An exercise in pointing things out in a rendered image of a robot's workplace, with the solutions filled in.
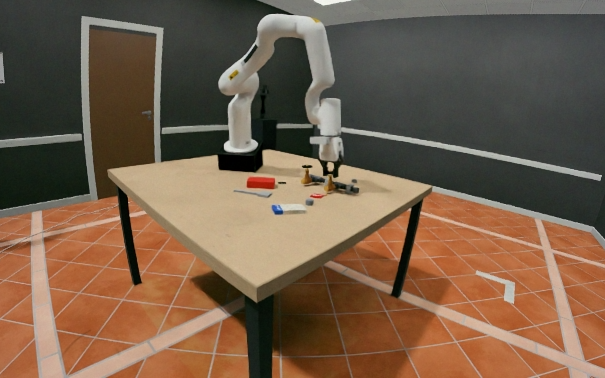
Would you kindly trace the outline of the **red flat block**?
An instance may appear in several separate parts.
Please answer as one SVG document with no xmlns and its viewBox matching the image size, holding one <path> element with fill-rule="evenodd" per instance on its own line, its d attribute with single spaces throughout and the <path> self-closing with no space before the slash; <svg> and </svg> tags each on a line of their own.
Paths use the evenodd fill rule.
<svg viewBox="0 0 605 378">
<path fill-rule="evenodd" d="M 246 182 L 246 188 L 274 189 L 275 178 L 249 177 Z"/>
</svg>

